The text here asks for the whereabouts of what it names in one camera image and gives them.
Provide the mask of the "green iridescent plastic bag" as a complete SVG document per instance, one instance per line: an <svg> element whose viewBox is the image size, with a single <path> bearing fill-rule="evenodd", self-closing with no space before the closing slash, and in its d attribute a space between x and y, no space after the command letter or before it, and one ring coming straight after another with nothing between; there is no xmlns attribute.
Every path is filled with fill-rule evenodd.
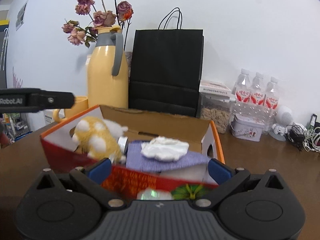
<svg viewBox="0 0 320 240"><path fill-rule="evenodd" d="M137 194L138 200L173 200L170 192L154 190L151 188L144 189Z"/></svg>

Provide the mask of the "white cloth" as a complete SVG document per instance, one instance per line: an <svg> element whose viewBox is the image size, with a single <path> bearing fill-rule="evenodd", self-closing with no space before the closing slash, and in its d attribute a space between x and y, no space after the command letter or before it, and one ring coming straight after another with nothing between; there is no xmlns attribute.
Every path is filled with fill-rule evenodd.
<svg viewBox="0 0 320 240"><path fill-rule="evenodd" d="M158 161L178 161L187 154L189 144L177 139L156 137L149 142L141 143L141 154Z"/></svg>

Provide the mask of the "yellow white plush toy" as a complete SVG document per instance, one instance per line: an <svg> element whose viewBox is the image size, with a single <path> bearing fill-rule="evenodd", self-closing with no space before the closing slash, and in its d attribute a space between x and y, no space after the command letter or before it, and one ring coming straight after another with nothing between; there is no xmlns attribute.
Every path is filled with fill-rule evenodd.
<svg viewBox="0 0 320 240"><path fill-rule="evenodd" d="M117 122L86 116L76 125L72 141L91 159L108 158L112 163L124 163L126 156L118 140L128 130Z"/></svg>

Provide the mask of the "yellow mug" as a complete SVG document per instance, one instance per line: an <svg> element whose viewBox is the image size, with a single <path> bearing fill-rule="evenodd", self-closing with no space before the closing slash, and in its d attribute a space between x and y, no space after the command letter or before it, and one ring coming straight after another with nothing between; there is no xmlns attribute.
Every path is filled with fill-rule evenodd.
<svg viewBox="0 0 320 240"><path fill-rule="evenodd" d="M65 116L61 118L59 116L61 109L55 109L53 111L53 119L55 122L62 122L85 111L86 109L88 109L88 98L86 96L76 96L72 108L63 110Z"/></svg>

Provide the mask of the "purple knitted cloth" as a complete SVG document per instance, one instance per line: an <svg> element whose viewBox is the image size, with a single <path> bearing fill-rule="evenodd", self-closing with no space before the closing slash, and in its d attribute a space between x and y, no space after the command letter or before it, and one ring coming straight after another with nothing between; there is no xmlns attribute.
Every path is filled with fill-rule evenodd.
<svg viewBox="0 0 320 240"><path fill-rule="evenodd" d="M188 151L178 160L147 158L142 153L143 141L130 142L127 149L126 168L140 172L164 172L195 165L208 164L210 158L198 152Z"/></svg>

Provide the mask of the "white tin box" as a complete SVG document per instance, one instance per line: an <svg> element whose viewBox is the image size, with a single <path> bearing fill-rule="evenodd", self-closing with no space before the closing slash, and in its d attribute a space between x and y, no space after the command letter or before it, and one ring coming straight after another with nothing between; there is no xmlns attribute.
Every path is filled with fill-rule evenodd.
<svg viewBox="0 0 320 240"><path fill-rule="evenodd" d="M259 142L264 123L257 118L236 113L231 122L232 135L238 139Z"/></svg>

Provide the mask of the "white box behind jug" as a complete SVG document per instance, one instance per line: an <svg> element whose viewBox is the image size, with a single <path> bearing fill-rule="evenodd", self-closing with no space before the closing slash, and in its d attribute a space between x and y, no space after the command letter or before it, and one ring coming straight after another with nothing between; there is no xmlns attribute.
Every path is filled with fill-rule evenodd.
<svg viewBox="0 0 320 240"><path fill-rule="evenodd" d="M86 63L85 63L87 81L89 81L89 78L90 78L90 67L89 67L89 64L90 64L91 56L92 56L91 54L87 55L87 59L86 59Z"/></svg>

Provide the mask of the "yellow thermos jug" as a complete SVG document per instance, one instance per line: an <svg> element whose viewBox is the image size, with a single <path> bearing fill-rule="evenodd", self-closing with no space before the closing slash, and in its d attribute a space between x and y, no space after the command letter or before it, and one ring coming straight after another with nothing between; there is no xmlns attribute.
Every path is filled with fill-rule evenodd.
<svg viewBox="0 0 320 240"><path fill-rule="evenodd" d="M129 68L121 27L98 30L98 38L87 66L88 106L128 107Z"/></svg>

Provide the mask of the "water bottle left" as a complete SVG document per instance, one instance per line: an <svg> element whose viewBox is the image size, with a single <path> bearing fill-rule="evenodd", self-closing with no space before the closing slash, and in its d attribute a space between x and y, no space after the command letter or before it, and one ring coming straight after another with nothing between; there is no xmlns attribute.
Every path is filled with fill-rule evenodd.
<svg viewBox="0 0 320 240"><path fill-rule="evenodd" d="M249 71L242 69L239 74L232 94L235 95L235 103L232 106L231 121L233 121L236 114L250 115L250 98L251 98L251 81L249 78Z"/></svg>

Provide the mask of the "clear food container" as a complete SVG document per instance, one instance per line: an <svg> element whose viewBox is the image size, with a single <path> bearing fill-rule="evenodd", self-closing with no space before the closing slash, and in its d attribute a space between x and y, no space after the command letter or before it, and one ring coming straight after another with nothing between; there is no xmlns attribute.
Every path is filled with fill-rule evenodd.
<svg viewBox="0 0 320 240"><path fill-rule="evenodd" d="M201 80L199 93L201 96L200 118L212 120L217 131L224 134L231 117L233 102L231 90L222 83Z"/></svg>

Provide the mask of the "white robot figurine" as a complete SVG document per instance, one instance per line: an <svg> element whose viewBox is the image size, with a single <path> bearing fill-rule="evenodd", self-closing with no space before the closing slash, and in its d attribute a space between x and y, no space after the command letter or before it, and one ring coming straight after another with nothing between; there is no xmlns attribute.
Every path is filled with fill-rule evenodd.
<svg viewBox="0 0 320 240"><path fill-rule="evenodd" d="M285 134L287 133L287 127L292 125L292 123L292 110L287 106L279 106L275 115L275 123L268 134L278 141L286 141Z"/></svg>

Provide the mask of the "water bottle middle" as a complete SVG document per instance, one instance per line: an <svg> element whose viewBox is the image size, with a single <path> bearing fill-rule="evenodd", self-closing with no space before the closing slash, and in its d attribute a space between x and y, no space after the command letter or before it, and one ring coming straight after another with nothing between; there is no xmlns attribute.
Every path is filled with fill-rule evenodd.
<svg viewBox="0 0 320 240"><path fill-rule="evenodd" d="M259 120L263 119L263 104L265 99L265 93L263 90L264 76L259 72L256 72L255 77L251 83L251 116Z"/></svg>

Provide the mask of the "water bottle right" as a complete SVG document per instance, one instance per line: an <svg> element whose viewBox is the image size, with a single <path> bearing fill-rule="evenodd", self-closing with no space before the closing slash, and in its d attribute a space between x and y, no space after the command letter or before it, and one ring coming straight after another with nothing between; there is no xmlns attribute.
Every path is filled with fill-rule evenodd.
<svg viewBox="0 0 320 240"><path fill-rule="evenodd" d="M275 77L271 77L270 81L267 83L265 90L265 127L264 132L267 133L274 120L274 113L279 103L279 80Z"/></svg>

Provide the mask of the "dried pink flower bouquet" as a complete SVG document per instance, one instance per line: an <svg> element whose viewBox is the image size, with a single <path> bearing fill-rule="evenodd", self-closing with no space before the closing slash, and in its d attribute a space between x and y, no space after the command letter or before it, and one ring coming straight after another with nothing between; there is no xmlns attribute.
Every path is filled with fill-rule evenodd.
<svg viewBox="0 0 320 240"><path fill-rule="evenodd" d="M80 16L89 16L90 23L82 27L80 22L69 20L61 27L68 35L67 40L75 46L84 44L87 48L97 42L98 30L104 27L120 26L120 29L129 29L134 14L132 5L128 1L114 0L115 11L108 10L104 0L77 0L75 13Z"/></svg>

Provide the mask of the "black paper bag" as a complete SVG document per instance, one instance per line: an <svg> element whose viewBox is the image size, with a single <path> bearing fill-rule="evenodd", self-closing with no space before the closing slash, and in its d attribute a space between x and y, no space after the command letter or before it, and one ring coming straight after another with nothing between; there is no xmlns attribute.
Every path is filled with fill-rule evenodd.
<svg viewBox="0 0 320 240"><path fill-rule="evenodd" d="M182 29L180 8L174 29L137 30L133 43L129 108L195 117L199 108L204 36L201 29Z"/></svg>

